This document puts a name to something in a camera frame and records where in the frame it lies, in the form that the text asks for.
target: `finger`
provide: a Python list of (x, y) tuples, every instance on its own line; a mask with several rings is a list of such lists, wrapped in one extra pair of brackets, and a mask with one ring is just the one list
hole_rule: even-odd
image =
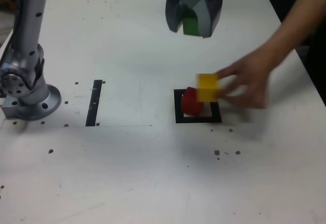
[(238, 76), (233, 81), (231, 81), (225, 88), (221, 89), (218, 92), (218, 96), (223, 98), (225, 95), (231, 93), (242, 84), (243, 84), (242, 79)]
[(216, 72), (216, 75), (219, 76), (219, 79), (235, 74), (237, 74), (237, 63), (233, 63), (232, 65)]
[(247, 94), (241, 94), (238, 96), (225, 96), (223, 99), (239, 107), (258, 109), (267, 108), (267, 104), (264, 99), (248, 97)]
[(264, 86), (248, 86), (247, 90), (238, 96), (223, 97), (227, 102), (247, 108), (266, 108), (266, 89)]

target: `yellow cube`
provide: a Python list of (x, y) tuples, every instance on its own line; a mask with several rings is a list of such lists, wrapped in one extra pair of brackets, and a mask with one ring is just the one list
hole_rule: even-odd
[(220, 89), (219, 77), (216, 74), (197, 74), (197, 101), (217, 102)]

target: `red block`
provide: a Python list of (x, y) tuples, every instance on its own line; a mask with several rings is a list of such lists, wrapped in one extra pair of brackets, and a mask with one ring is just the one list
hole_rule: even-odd
[(182, 112), (191, 116), (199, 116), (203, 107), (203, 102), (197, 102), (196, 89), (188, 87), (181, 98)]

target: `hand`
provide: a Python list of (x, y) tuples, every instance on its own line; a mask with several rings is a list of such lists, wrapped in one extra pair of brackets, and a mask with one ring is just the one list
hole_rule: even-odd
[[(263, 46), (259, 47), (229, 67), (217, 72), (221, 79), (236, 75), (236, 78), (219, 92), (219, 98), (241, 107), (266, 108), (268, 77), (279, 63), (272, 51)], [(228, 95), (241, 85), (247, 86), (242, 94)]]

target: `white table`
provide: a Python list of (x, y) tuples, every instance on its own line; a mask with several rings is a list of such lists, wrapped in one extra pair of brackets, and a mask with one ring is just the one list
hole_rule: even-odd
[[(39, 42), (63, 102), (4, 120), (1, 224), (326, 223), (326, 110), (296, 53), (250, 122), (221, 104), (222, 125), (175, 123), (173, 90), (263, 43), (270, 2), (223, 0), (207, 39), (170, 32), (165, 2), (47, 0)], [(100, 126), (85, 127), (95, 79)]]

